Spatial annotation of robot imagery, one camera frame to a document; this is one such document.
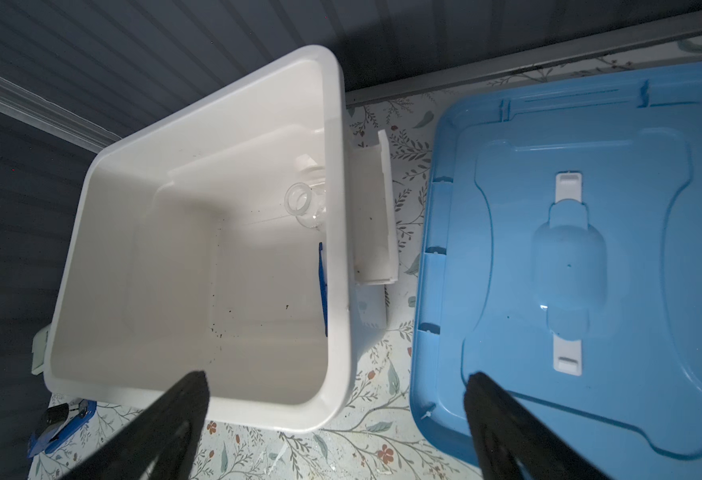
gray corrugated wall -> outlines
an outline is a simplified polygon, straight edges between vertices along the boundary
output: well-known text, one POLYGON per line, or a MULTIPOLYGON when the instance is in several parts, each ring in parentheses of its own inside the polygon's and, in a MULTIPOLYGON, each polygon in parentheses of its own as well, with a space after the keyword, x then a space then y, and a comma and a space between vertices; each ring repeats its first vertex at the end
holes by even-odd
POLYGON ((126 135, 305 44, 346 90, 702 8, 702 0, 0 0, 0 75, 126 135))
POLYGON ((82 181, 95 154, 0 114, 0 478, 25 478, 50 393, 31 370, 52 320, 82 181))

blue plastic strip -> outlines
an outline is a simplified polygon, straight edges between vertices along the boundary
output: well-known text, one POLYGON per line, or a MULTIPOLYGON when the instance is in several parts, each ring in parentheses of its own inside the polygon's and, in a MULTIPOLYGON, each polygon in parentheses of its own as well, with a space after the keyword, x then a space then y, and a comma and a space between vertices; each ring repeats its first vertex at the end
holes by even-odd
POLYGON ((322 313, 324 314, 324 336, 327 336, 327 282, 324 279, 322 264, 322 242, 319 242, 319 294, 322 296, 322 313))

blue object on floor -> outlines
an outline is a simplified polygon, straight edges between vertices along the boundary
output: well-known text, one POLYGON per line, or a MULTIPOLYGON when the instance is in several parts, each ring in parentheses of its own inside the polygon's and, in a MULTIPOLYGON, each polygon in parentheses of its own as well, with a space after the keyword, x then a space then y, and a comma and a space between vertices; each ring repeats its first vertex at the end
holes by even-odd
POLYGON ((476 464, 482 371, 613 478, 702 478, 702 63, 466 98, 434 148, 423 435, 476 464))
POLYGON ((97 402, 81 399, 45 410, 29 438, 28 458, 41 452, 52 454, 96 414, 97 408, 97 402))

blue plastic lid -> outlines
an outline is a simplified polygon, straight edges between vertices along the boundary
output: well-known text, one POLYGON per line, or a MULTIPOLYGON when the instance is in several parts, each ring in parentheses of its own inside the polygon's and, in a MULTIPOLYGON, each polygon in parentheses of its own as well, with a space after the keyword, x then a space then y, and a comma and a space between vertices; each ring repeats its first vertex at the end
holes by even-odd
POLYGON ((702 63, 459 101, 431 175, 423 435, 477 463, 482 371, 607 475, 702 478, 702 63))

red flower print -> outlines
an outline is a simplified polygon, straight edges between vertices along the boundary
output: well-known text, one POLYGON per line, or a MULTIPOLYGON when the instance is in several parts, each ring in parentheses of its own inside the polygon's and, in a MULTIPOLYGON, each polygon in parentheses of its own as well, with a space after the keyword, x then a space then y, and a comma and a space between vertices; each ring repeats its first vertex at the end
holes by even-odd
POLYGON ((386 465, 394 461, 394 450, 389 448, 386 444, 383 444, 383 448, 377 451, 377 455, 386 465))

